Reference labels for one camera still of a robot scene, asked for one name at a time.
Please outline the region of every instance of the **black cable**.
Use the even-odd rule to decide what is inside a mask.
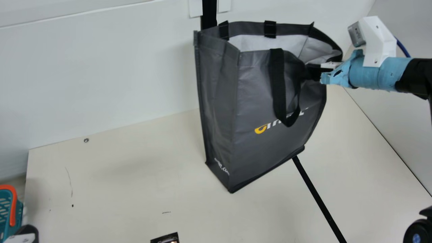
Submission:
[[[309,176],[307,175],[305,169],[303,168],[302,164],[300,163],[300,160],[297,156],[295,156],[293,159],[295,166],[300,172],[300,175],[302,176],[303,180],[305,181],[306,185],[309,188],[309,191],[311,192],[312,196],[315,199],[315,202],[317,202],[318,207],[320,207],[321,212],[324,214],[325,219],[327,220],[328,224],[330,225],[330,228],[333,230],[334,235],[338,239],[340,243],[346,243],[345,238],[342,235],[342,232],[339,230],[338,226],[334,222],[330,212],[328,211],[327,207],[325,206],[323,200],[321,199],[320,195],[318,194],[317,190],[314,187],[314,184],[312,184],[311,179],[309,179]]]

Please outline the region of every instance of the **black bag handle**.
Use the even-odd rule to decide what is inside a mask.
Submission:
[[[291,127],[300,115],[300,90],[301,81],[293,80],[294,92],[297,97],[297,106],[294,112],[288,116],[286,112],[286,87],[285,87],[285,58],[281,48],[270,49],[270,86],[273,96],[273,110],[276,117],[287,127]]]

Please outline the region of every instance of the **black wheel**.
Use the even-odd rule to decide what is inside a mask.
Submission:
[[[427,219],[415,221],[408,227],[403,243],[432,243],[432,222]]]

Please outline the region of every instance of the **white table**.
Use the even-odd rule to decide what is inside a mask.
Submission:
[[[229,194],[204,164],[197,110],[88,138],[30,151],[25,202],[42,243],[337,242],[292,161]],[[340,87],[299,158],[349,243],[401,242],[432,205]]]

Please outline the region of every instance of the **gray tote bag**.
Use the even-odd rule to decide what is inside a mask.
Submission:
[[[233,193],[304,150],[342,51],[313,24],[224,22],[194,33],[206,164]]]

